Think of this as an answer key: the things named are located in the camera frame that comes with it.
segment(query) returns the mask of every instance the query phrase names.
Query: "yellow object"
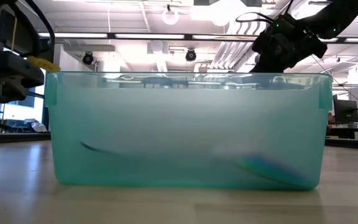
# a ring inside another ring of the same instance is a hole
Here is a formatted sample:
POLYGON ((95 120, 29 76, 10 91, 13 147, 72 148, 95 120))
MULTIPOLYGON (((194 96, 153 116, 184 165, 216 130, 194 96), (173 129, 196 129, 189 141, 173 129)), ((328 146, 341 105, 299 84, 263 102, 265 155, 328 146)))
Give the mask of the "yellow object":
POLYGON ((45 69, 48 72, 59 72, 60 71, 60 68, 58 65, 55 65, 54 63, 51 63, 45 59, 30 56, 27 58, 27 61, 39 68, 45 69))

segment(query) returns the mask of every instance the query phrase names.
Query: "plastic storage bin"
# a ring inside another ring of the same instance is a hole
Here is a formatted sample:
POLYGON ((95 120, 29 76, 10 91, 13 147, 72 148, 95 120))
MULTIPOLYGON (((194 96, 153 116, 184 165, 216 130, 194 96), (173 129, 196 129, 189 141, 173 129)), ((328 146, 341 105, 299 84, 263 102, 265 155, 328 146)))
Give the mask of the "plastic storage bin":
POLYGON ((47 75, 66 184, 312 189, 331 109, 324 74, 47 75))

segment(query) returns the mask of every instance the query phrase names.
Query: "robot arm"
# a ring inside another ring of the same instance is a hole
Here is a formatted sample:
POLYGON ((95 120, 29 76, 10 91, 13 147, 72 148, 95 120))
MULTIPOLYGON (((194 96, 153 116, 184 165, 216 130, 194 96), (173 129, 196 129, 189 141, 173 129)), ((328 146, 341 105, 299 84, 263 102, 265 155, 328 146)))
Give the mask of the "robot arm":
POLYGON ((327 46, 319 38, 338 36, 358 16, 358 0, 334 0, 316 15, 296 20, 279 16, 252 46, 260 59, 250 72, 282 73, 315 54, 322 58, 327 46))

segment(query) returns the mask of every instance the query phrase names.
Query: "wall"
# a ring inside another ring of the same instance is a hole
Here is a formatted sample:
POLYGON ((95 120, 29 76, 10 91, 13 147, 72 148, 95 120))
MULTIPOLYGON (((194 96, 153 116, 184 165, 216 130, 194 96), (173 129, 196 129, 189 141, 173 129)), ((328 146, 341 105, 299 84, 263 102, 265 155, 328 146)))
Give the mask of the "wall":
POLYGON ((61 71, 63 72, 91 72, 91 70, 82 62, 65 52, 63 44, 55 45, 53 62, 59 65, 61 71))

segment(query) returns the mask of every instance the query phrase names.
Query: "wooden table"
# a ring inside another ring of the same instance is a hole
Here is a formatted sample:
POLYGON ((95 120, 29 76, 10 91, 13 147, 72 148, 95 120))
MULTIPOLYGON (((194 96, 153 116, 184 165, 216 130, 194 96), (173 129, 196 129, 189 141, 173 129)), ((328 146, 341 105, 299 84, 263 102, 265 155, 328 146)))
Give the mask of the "wooden table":
POLYGON ((358 223, 358 150, 327 147, 311 192, 61 185, 50 143, 0 144, 0 223, 358 223))

